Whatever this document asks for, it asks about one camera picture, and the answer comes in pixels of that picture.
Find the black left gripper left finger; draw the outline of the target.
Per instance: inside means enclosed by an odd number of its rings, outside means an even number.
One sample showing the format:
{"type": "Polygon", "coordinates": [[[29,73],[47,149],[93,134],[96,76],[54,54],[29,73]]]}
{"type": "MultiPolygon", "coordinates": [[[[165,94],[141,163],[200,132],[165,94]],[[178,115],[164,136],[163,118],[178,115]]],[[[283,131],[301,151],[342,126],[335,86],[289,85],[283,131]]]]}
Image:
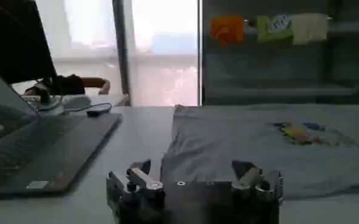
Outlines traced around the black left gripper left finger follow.
{"type": "Polygon", "coordinates": [[[132,163],[125,175],[110,171],[107,175],[107,199],[111,201],[138,201],[142,197],[163,201],[164,185],[150,175],[151,160],[132,163]]]}

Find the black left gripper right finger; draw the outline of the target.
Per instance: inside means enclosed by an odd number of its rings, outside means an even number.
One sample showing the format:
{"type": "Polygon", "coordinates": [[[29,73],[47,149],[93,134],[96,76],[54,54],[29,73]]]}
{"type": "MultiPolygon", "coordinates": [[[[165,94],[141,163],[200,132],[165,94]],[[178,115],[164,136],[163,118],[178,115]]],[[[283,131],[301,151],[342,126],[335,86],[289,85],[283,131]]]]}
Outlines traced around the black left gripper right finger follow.
{"type": "Polygon", "coordinates": [[[239,192],[242,198],[252,197],[259,201],[283,201],[283,175],[279,170],[263,173],[253,163],[232,160],[232,169],[236,180],[232,189],[239,192]]]}

